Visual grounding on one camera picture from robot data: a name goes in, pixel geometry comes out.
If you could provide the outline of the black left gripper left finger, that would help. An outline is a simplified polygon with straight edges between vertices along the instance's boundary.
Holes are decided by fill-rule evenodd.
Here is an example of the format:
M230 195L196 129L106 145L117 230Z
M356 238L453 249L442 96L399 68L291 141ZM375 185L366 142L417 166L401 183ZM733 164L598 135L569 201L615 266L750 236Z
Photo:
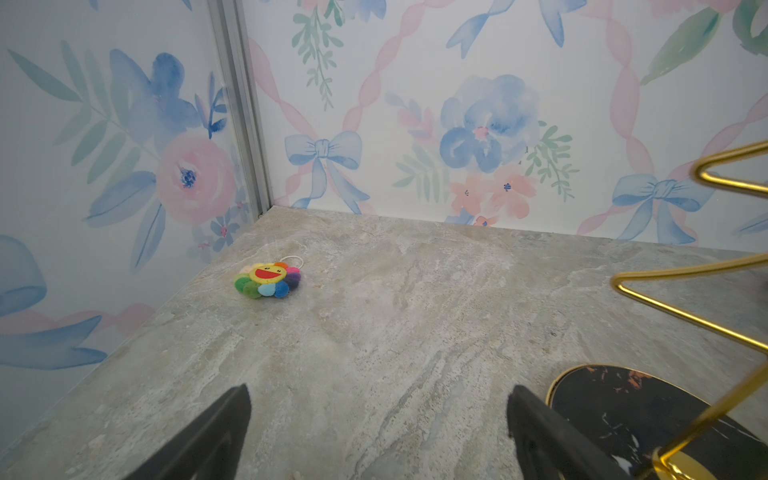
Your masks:
M251 412L247 386L228 389L128 477L233 479Z

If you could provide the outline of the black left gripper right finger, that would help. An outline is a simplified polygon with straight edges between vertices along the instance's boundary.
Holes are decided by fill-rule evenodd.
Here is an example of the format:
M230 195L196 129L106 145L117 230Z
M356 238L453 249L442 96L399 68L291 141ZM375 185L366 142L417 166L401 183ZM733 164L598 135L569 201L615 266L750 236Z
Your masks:
M628 479L618 464L523 385L506 405L508 435L525 479Z

